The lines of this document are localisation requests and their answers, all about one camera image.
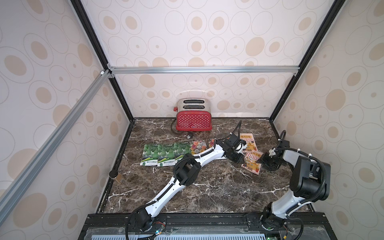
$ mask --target aluminum frame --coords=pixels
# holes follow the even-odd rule
[[[99,61],[104,69],[109,69],[110,65],[108,64],[107,57],[104,54],[103,48],[100,45],[99,39],[97,38],[97,35],[92,27],[92,23],[88,18],[88,15],[84,9],[83,4],[81,3],[81,0],[68,0],[72,3],[73,9],[76,12],[81,24],[83,25],[84,32],[86,33],[90,43],[92,44],[92,47],[99,58]],[[111,82],[111,85],[113,87],[113,90],[116,93],[117,98],[120,101],[120,104],[125,112],[125,114],[128,117],[128,120],[131,122],[133,120],[133,115],[131,110],[129,109],[129,106],[127,104],[127,101],[124,98],[124,95],[122,94],[122,91],[119,87],[119,84],[116,80],[116,78],[112,75],[112,77],[109,79]]]
[[[89,86],[79,101],[73,106],[60,125],[45,141],[44,145],[34,155],[34,158],[24,168],[23,172],[15,179],[0,201],[0,226],[7,219],[13,208],[23,197],[33,180],[40,173],[52,154],[58,148],[64,137],[71,130],[78,118],[89,105],[101,85],[111,77],[109,70],[104,70]]]
[[[115,67],[112,74],[151,73],[297,73],[299,66],[212,66],[212,67]]]
[[[308,66],[313,56],[315,55],[316,51],[318,51],[318,48],[322,43],[324,37],[327,35],[328,30],[330,29],[331,25],[334,23],[334,20],[337,18],[341,9],[345,6],[347,1],[348,0],[334,0],[330,10],[325,16],[322,24],[320,25],[319,30],[317,31],[315,37],[313,38],[310,46],[307,49],[307,52],[305,53],[305,55],[303,56],[299,64],[300,70],[298,71],[297,74],[293,75],[290,82],[288,83],[288,86],[285,88],[283,95],[281,96],[279,102],[277,103],[275,109],[273,110],[270,116],[271,122],[273,122],[276,119],[280,110],[282,109],[285,102],[287,101],[289,95],[293,91],[293,88],[295,87],[296,83],[299,81],[301,75],[304,73],[306,67]]]

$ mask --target black base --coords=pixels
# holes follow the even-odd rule
[[[285,231],[285,228],[275,228],[267,231],[260,223],[262,213],[220,213],[220,214],[159,214],[157,221],[165,222],[166,228],[163,232],[171,232],[182,227],[236,227],[245,231],[259,231],[266,237],[277,237],[280,239],[279,231]],[[323,225],[331,240],[337,240],[324,213],[295,213],[293,217],[298,217],[304,222],[305,227]],[[125,227],[129,214],[89,214],[83,229],[81,230],[79,240],[83,240],[88,228],[108,228]],[[298,220],[286,220],[288,226],[300,225]],[[130,226],[128,232],[136,234],[153,234],[156,229],[150,229],[148,232],[141,232],[137,226]]]

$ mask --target toaster slot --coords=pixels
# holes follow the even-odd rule
[[[204,109],[205,106],[200,106],[200,105],[186,105],[183,106],[184,109]]]
[[[184,103],[205,103],[204,100],[200,100],[200,99],[187,99],[187,100],[184,100]]]

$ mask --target green seed packet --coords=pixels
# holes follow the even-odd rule
[[[180,161],[186,153],[190,153],[190,144],[174,143],[158,145],[158,167],[173,166]]]
[[[156,166],[158,156],[157,144],[145,144],[140,166]]]

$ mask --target small cylinder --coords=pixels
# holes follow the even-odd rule
[[[124,180],[124,177],[114,169],[109,172],[109,177],[119,185],[121,185],[122,181]]]

